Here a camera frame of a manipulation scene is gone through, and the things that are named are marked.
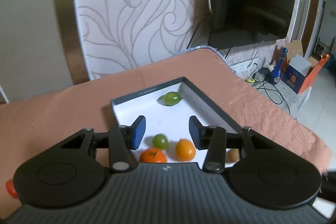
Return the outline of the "yellow orange kumquat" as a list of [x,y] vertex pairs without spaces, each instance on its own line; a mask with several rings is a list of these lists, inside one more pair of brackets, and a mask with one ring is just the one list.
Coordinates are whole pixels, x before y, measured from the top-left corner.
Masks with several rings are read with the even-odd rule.
[[195,154],[194,144],[188,139],[180,139],[175,146],[175,157],[179,161],[191,161],[194,159]]

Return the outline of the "orange tangerine with stem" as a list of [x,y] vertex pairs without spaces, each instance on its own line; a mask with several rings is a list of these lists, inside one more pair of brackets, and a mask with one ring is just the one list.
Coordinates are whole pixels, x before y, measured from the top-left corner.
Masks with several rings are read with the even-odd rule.
[[148,148],[140,154],[139,161],[151,163],[166,163],[167,158],[160,149]]

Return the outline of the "small green tomato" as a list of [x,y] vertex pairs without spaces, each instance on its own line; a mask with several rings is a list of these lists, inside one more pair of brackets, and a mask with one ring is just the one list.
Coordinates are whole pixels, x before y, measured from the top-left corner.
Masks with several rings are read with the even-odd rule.
[[153,146],[157,149],[167,150],[169,148],[169,140],[164,134],[157,134],[152,139]]

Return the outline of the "large green tomato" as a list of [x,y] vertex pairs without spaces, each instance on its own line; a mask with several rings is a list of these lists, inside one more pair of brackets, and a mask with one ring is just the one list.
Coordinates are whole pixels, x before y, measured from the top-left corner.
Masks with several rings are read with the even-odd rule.
[[175,106],[182,100],[182,96],[179,92],[168,92],[163,96],[163,103],[166,106]]

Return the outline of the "large red apple fruit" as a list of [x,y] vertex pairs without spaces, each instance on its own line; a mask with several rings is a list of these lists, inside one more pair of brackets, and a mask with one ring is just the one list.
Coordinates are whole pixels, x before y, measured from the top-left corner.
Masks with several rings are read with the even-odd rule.
[[15,188],[14,188],[13,180],[9,180],[6,182],[6,190],[12,198],[18,199],[17,192],[15,191]]

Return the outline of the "black white shallow box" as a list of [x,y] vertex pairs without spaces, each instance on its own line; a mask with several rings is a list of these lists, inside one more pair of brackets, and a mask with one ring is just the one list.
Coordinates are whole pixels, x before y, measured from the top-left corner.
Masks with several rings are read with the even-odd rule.
[[[181,102],[166,106],[163,96],[168,92],[179,92]],[[138,160],[140,154],[152,146],[157,134],[164,134],[169,148],[164,153],[168,162],[177,162],[175,145],[180,139],[192,140],[189,133],[189,118],[196,116],[204,126],[219,126],[228,133],[239,133],[242,127],[224,112],[211,98],[203,93],[186,77],[179,77],[110,101],[119,125],[130,125],[138,116],[146,118],[146,131],[139,148],[133,151]]]

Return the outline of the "blue bottle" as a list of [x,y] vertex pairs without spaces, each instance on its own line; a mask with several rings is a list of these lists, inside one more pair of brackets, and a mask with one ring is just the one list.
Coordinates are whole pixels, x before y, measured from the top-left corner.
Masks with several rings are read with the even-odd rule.
[[283,64],[283,62],[286,58],[287,53],[288,53],[288,49],[283,48],[282,49],[282,54],[280,56],[280,59],[279,59],[278,63],[276,64],[274,69],[269,74],[269,83],[270,84],[276,85],[277,83],[280,82],[280,80],[281,80],[281,68],[282,68],[282,64]]

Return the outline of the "salmon dotted tablecloth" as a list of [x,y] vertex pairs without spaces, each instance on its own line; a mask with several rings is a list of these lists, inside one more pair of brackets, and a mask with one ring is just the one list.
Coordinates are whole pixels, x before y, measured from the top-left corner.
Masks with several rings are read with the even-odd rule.
[[[134,170],[113,171],[108,131],[119,124],[110,101],[179,77],[241,126],[226,140],[240,160],[202,171],[207,150],[195,148],[191,161],[138,159]],[[315,133],[218,54],[193,50],[2,105],[1,223],[328,223],[313,202],[330,158]]]

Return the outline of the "orange blue cardboard box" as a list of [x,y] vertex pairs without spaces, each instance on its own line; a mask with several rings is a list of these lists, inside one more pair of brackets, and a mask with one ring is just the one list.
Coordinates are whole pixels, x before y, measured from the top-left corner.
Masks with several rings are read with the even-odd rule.
[[319,71],[329,59],[329,54],[326,56],[321,55],[319,60],[313,57],[305,59],[301,55],[296,54],[286,66],[285,73],[281,79],[292,91],[300,94],[312,86]]

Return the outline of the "white wall socket strip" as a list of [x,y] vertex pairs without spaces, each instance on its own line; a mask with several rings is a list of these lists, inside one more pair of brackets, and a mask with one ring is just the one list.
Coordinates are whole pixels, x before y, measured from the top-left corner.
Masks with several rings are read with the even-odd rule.
[[246,60],[244,62],[231,65],[230,68],[235,74],[240,74],[245,71],[248,71],[249,69],[252,69],[255,65],[257,65],[256,62],[250,62]]

